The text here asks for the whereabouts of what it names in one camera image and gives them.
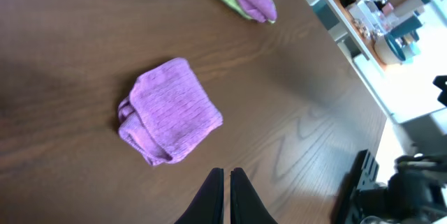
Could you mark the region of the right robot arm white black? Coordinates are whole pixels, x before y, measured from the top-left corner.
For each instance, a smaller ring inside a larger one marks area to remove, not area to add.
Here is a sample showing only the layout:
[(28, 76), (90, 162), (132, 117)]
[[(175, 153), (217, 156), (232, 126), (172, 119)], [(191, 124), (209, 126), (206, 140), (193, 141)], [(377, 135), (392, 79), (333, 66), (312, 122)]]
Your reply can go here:
[(359, 151), (339, 191), (331, 222), (434, 223), (446, 217), (446, 155), (400, 156), (396, 173), (381, 184), (379, 164)]

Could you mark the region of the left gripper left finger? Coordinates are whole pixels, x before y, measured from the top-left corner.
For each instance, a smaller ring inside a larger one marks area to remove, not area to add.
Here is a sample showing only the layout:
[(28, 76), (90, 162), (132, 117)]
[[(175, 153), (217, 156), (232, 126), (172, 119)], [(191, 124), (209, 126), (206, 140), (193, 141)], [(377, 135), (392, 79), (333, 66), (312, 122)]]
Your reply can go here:
[(222, 224), (224, 219), (223, 177), (223, 169), (213, 168), (175, 224)]

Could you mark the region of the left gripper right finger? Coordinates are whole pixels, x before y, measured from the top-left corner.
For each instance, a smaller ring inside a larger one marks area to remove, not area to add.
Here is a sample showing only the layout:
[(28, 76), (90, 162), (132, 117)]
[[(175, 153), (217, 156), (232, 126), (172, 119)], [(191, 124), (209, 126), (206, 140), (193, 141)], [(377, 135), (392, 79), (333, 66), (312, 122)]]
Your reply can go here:
[(241, 167), (230, 173), (230, 223), (277, 224)]

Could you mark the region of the purple microfiber cloth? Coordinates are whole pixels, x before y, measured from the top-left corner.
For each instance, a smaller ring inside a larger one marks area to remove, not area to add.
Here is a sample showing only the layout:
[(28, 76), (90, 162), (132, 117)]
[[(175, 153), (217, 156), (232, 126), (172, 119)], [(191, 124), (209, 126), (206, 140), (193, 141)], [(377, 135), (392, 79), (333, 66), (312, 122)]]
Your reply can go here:
[(137, 77), (117, 116), (119, 136), (153, 166), (182, 161), (223, 123), (184, 58)]

